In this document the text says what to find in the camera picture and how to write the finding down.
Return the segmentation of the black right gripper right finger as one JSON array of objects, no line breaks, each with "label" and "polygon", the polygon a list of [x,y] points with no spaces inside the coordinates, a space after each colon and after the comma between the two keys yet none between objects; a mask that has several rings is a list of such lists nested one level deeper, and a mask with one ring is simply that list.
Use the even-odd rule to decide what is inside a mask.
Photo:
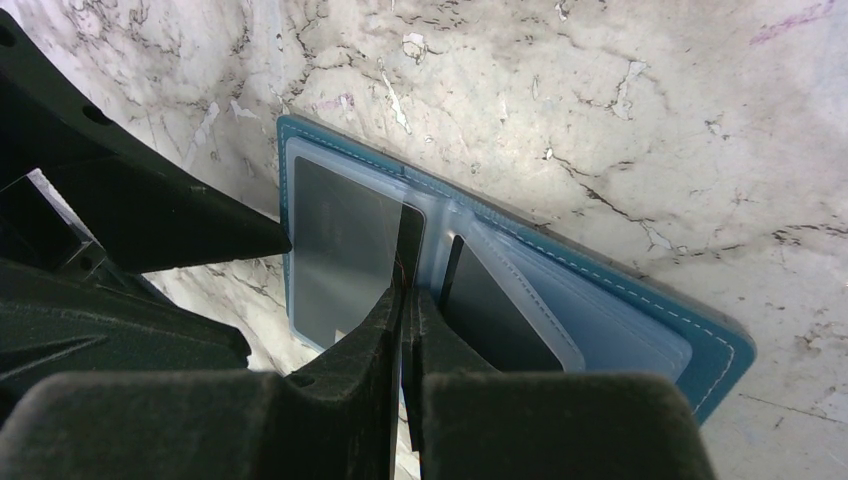
[{"label": "black right gripper right finger", "polygon": [[711,479],[681,392],[638,373],[496,370],[413,289],[402,386],[425,479]]}]

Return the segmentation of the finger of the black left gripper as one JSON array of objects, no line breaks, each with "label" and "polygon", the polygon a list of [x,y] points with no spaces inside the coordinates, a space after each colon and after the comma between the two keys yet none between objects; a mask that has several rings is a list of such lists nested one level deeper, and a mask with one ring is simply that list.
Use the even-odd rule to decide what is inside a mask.
[{"label": "finger of the black left gripper", "polygon": [[1,263],[1,415],[66,371],[244,368],[243,334],[168,302]]},{"label": "finger of the black left gripper", "polygon": [[1,183],[39,169],[134,273],[287,253],[282,226],[106,117],[1,14]]}]

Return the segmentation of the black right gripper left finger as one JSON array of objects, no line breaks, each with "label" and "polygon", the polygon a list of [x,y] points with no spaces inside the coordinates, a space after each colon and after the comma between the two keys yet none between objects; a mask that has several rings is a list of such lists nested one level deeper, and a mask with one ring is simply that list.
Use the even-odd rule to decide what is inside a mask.
[{"label": "black right gripper left finger", "polygon": [[289,375],[68,372],[1,430],[5,479],[390,479],[405,293]]}]

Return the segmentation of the black credit card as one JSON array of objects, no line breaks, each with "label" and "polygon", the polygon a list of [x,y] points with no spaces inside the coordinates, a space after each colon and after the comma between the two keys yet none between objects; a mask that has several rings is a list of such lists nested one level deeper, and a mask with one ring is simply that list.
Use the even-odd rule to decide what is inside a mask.
[{"label": "black credit card", "polygon": [[496,369],[563,369],[460,235],[453,238],[438,306],[448,326]]},{"label": "black credit card", "polygon": [[320,349],[352,332],[384,291],[414,282],[426,215],[394,178],[293,161],[290,318]]}]

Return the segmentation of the blue card holder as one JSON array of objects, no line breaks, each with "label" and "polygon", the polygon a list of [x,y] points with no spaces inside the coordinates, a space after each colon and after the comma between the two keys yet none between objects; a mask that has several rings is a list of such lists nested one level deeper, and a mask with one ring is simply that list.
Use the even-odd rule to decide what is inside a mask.
[{"label": "blue card holder", "polygon": [[394,178],[426,215],[415,280],[440,312],[453,238],[480,259],[566,372],[648,372],[673,381],[695,417],[705,420],[752,365],[756,351],[743,329],[690,301],[648,286],[609,262],[520,218],[482,195],[296,115],[277,122],[287,313],[293,332],[290,214],[293,161]]}]

